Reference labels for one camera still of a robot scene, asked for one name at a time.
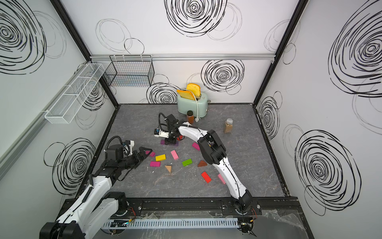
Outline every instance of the wall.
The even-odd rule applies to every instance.
[[[92,55],[273,53],[297,2],[63,0]],[[121,87],[114,82],[112,90],[119,103],[152,103],[147,95],[153,88],[165,94],[160,103],[176,103],[176,89],[192,78],[209,88],[206,94],[212,103],[250,103],[269,64],[268,60],[154,62],[155,73],[168,80],[159,75],[151,87]]]
[[[85,61],[49,1],[1,3],[0,155]]]
[[[257,105],[316,239],[380,237],[381,19],[382,1],[311,0]]]
[[[0,20],[3,84],[0,145],[4,151],[44,110],[84,59],[48,0],[0,3],[0,19],[10,16],[16,21],[13,14],[18,13],[19,18],[30,18],[29,23],[34,23],[34,28],[15,23],[11,31],[9,26],[5,27],[5,21]],[[11,3],[14,11],[8,7]],[[33,39],[31,48],[21,52],[6,44],[6,37],[17,41],[11,34],[23,30],[45,37],[30,38]],[[40,43],[46,46],[42,52]],[[26,57],[24,51],[31,52],[33,59],[25,58],[22,64],[13,66],[4,65],[5,57]],[[55,220],[64,199],[76,193],[113,111],[114,107],[98,84],[70,124],[45,124],[0,180],[1,238],[38,238],[41,227]],[[22,226],[15,227],[21,221]]]

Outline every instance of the table surface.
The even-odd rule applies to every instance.
[[[194,122],[194,125],[217,132],[226,147],[233,170],[252,196],[284,196],[252,106],[210,104],[208,109],[207,115],[199,122]],[[155,157],[149,156],[123,181],[117,181],[111,191],[125,192],[126,197],[230,197],[228,187],[218,178],[219,172],[212,165],[197,167],[203,157],[200,151],[192,147],[191,139],[185,138],[178,146],[172,146],[161,145],[162,138],[154,137],[159,112],[166,116],[173,114],[178,120],[186,118],[178,112],[177,105],[122,105],[119,109],[107,140],[115,135],[122,140],[134,140],[135,150],[140,146],[152,148],[156,155],[166,154],[166,160],[161,161],[160,167],[150,167]],[[233,130],[224,134],[227,118],[233,119]],[[178,160],[172,157],[172,150],[178,154]],[[182,161],[189,158],[193,163],[183,167]],[[102,152],[93,173],[104,159],[105,154]],[[165,165],[172,166],[171,174]],[[203,172],[207,172],[211,182],[207,183],[203,179]]]

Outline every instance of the mint green toaster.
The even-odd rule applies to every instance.
[[[182,114],[187,114],[187,111],[192,111],[194,116],[199,116],[199,118],[204,117],[207,114],[208,107],[208,97],[206,94],[201,93],[200,99],[197,100],[197,105],[199,107],[199,115],[197,113],[196,101],[191,99],[182,98],[177,94],[178,100],[178,111]]]

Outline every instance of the black wire basket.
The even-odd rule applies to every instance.
[[[114,59],[110,56],[111,63],[104,73],[104,78],[109,86],[151,86],[155,73],[152,56],[150,56],[150,61],[146,60],[148,55],[145,55],[145,60],[142,55],[137,56],[141,57],[141,61],[125,61],[124,56],[123,60],[119,61],[116,55],[113,56]]]

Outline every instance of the triangular block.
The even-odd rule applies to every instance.
[[[198,167],[203,167],[203,166],[207,166],[207,165],[208,164],[202,160],[202,161],[200,161],[200,163],[197,166]]]
[[[167,168],[168,172],[171,173],[171,166],[170,165],[165,165],[165,167]]]

